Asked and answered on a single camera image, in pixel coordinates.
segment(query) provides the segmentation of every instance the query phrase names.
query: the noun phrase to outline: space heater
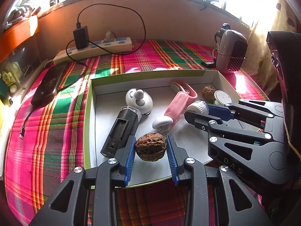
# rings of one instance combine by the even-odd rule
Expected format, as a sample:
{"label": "space heater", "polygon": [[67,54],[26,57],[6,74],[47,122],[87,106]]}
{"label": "space heater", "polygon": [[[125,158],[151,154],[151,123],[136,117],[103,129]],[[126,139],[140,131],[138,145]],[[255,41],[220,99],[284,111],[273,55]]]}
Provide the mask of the space heater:
{"label": "space heater", "polygon": [[[220,44],[217,42],[217,37],[221,39]],[[217,50],[215,59],[217,70],[220,73],[239,71],[248,48],[246,38],[239,32],[231,30],[229,24],[224,23],[221,30],[214,35],[214,40],[217,45],[217,48],[213,50]]]}

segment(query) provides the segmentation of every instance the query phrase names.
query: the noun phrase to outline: curtain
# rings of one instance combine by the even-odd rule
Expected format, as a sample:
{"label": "curtain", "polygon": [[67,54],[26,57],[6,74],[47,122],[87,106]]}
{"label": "curtain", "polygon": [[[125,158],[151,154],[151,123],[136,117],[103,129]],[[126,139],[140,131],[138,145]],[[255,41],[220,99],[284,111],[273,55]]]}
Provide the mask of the curtain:
{"label": "curtain", "polygon": [[296,32],[297,18],[285,0],[258,0],[255,11],[243,70],[269,95],[277,86],[278,78],[266,43],[268,31]]}

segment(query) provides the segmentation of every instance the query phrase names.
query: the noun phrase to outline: white toy figure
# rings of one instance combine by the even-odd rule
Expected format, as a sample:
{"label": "white toy figure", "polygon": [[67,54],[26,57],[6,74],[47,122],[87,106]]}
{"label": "white toy figure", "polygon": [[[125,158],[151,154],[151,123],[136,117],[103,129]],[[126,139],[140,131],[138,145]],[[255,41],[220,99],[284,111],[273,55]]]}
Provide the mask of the white toy figure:
{"label": "white toy figure", "polygon": [[149,115],[153,109],[153,100],[150,95],[138,88],[130,89],[125,96],[128,106],[139,109],[142,115]]}

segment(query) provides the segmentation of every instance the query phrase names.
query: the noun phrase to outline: black flashlight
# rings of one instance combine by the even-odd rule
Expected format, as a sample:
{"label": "black flashlight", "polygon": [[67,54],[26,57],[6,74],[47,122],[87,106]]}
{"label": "black flashlight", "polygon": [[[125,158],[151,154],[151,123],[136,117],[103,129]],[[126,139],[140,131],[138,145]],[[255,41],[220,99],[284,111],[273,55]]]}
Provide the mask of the black flashlight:
{"label": "black flashlight", "polygon": [[129,136],[135,136],[141,116],[140,110],[134,107],[122,107],[100,153],[113,158],[118,149],[126,146]]}

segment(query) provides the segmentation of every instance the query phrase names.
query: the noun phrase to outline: wall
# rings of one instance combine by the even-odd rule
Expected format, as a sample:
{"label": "wall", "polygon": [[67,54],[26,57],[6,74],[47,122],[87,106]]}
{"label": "wall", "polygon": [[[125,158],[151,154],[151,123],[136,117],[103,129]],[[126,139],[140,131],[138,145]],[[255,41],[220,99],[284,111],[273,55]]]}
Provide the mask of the wall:
{"label": "wall", "polygon": [[[214,34],[224,22],[247,38],[250,34],[250,30],[237,20],[210,8],[200,12],[202,5],[187,0],[81,0],[39,19],[37,40],[42,59],[51,59],[66,48],[73,39],[79,11],[93,3],[112,3],[135,9],[144,19],[148,39],[178,40],[214,47]],[[82,13],[80,22],[82,26],[88,26],[91,41],[103,39],[109,30],[117,37],[141,39],[144,36],[139,17],[126,9],[94,6]]]}

